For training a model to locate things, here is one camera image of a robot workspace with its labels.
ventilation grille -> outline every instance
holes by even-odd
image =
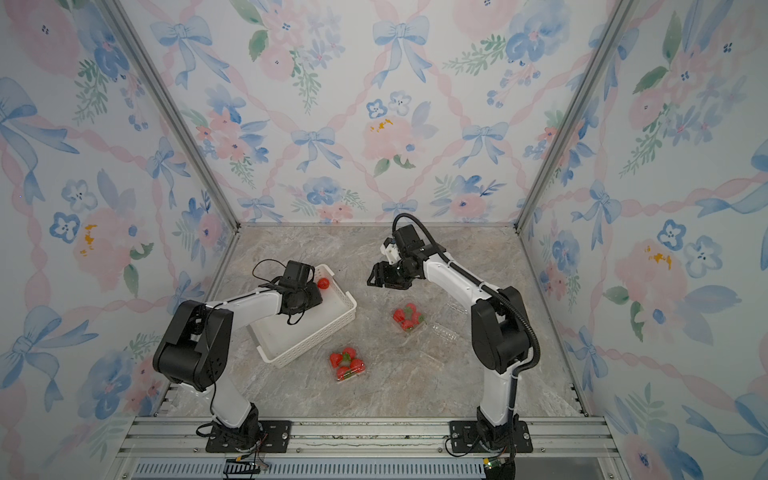
[[[254,478],[485,478],[479,458],[279,458],[267,459],[270,468]],[[137,464],[132,478],[170,480],[179,478],[223,478],[222,458],[145,458]],[[248,465],[227,464],[229,478]]]

strawberry container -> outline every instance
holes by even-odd
[[[357,345],[346,344],[336,347],[328,354],[328,365],[337,382],[358,376],[367,369],[367,365],[359,354]]]
[[[427,320],[424,308],[424,303],[419,303],[415,299],[405,299],[392,309],[389,318],[403,331],[412,332]]]

green leaf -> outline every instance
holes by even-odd
[[[629,323],[632,325],[632,331],[634,332],[634,335],[640,339],[640,341],[643,341],[643,322],[637,323],[634,321],[634,317],[637,316],[638,313],[643,311],[643,306],[640,305],[640,302],[633,302],[632,306],[629,307],[629,314],[630,314],[630,320]]]
[[[246,22],[264,25],[264,21],[261,19],[261,14],[259,14],[256,6],[248,2],[248,0],[230,0],[230,3],[237,10],[237,14]]]
[[[388,168],[389,168],[389,159],[382,158],[381,160],[376,162],[376,167],[373,169],[373,176],[378,177],[379,175],[386,172]]]
[[[154,247],[154,243],[150,243],[149,245],[141,244],[142,250],[144,250],[143,253],[138,253],[135,248],[131,249],[131,258],[134,260],[141,260],[142,258],[145,258],[150,253],[152,253],[152,247]]]
[[[640,81],[637,83],[637,85],[634,88],[633,94],[636,94],[639,91],[647,90],[648,88],[655,87],[662,78],[664,78],[664,75],[667,74],[669,70],[667,70],[666,67],[656,67],[653,70],[649,71],[643,77],[640,79]]]
[[[123,269],[123,280],[125,280],[125,286],[128,290],[134,294],[134,298],[139,296],[139,271],[132,263],[129,263]]]
[[[270,40],[266,36],[266,30],[259,30],[253,34],[248,42],[248,52],[250,53],[250,59],[256,61],[266,47],[270,44]]]
[[[605,290],[603,296],[617,305],[624,305],[629,301],[629,292],[622,286],[612,286],[608,290]]]
[[[677,12],[672,12],[672,19],[670,19],[670,24],[667,27],[667,34],[664,36],[664,43],[661,45],[661,54],[670,64],[677,53],[677,49],[680,47],[682,34],[683,26],[680,23],[680,17],[677,16]]]

pink flower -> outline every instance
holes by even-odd
[[[459,195],[451,202],[451,213],[460,218],[477,218],[485,212],[485,200],[476,194]]]
[[[215,111],[211,110],[208,112],[208,116],[211,117],[211,130],[216,131],[216,133],[222,134],[225,137],[240,136],[240,125],[230,119],[229,111],[224,111],[222,115],[219,115]]]
[[[411,134],[411,124],[402,118],[377,118],[369,122],[363,132],[366,147],[362,155],[368,160],[379,161],[382,158],[392,160],[397,154],[414,157],[414,151],[407,151],[406,146],[416,142]]]
[[[273,10],[262,15],[264,24],[270,30],[270,43],[288,44],[291,48],[299,47],[303,43],[301,34],[304,32],[304,24],[300,21],[301,16],[293,11],[292,5],[288,5],[288,2],[284,5],[272,3],[270,7]]]
[[[236,162],[243,161],[246,153],[248,153],[248,144],[238,137],[220,138],[216,147],[216,155],[219,158],[230,158]]]
[[[200,238],[200,245],[213,248],[221,236],[221,220],[216,214],[205,214],[200,219],[200,225],[197,227],[197,237]]]
[[[141,244],[149,243],[147,232],[132,211],[118,217],[111,208],[95,210],[81,224],[83,230],[74,245],[74,258],[80,270],[99,280],[102,292],[114,290],[123,269],[131,262],[131,250],[143,252]]]
[[[672,330],[685,325],[675,313],[687,292],[680,261],[648,239],[637,242],[628,257],[616,261],[615,273],[629,299],[643,307],[635,317],[635,322],[644,323],[643,334],[652,339],[663,336],[672,343]]]
[[[453,21],[461,33],[472,40],[482,40],[490,31],[506,26],[515,15],[516,0],[490,2],[456,2],[453,7]]]
[[[650,88],[634,99],[629,110],[629,124],[635,130],[650,125],[664,108],[664,93]]]
[[[352,218],[352,208],[349,205],[337,204],[330,207],[323,207],[317,210],[317,213],[328,220],[338,223],[339,220]]]
[[[624,439],[621,458],[627,464],[633,480],[669,480],[669,471],[659,453],[639,435]]]
[[[285,81],[293,72],[293,57],[287,48],[273,45],[261,54],[261,68],[268,78],[277,81]]]
[[[80,41],[65,10],[42,0],[5,0],[5,11],[20,46],[38,67],[50,74],[78,74]]]
[[[567,279],[565,275],[555,268],[554,263],[550,262],[547,265],[547,276],[549,277],[549,285],[552,291],[554,291],[555,297],[560,300],[565,295],[565,287]]]

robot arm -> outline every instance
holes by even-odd
[[[413,220],[430,243],[419,238],[413,225],[396,229],[402,217]],[[503,444],[513,427],[509,420],[514,416],[518,374],[535,366],[541,356],[520,293],[511,286],[499,289],[473,275],[410,214],[395,218],[392,238],[385,240],[381,251],[387,260],[373,267],[368,285],[406,290],[416,278],[429,280],[469,312],[472,348],[485,367],[478,433],[490,448]],[[533,356],[524,363],[531,347]]]
[[[303,315],[322,301],[314,283],[314,267],[291,260],[282,276],[253,292],[208,304],[182,302],[157,347],[152,366],[171,382],[194,388],[203,396],[213,391],[211,436],[220,436],[224,439],[221,443],[247,452],[262,437],[259,411],[224,372],[231,334],[278,313],[288,315],[288,324],[294,325],[291,316]]]

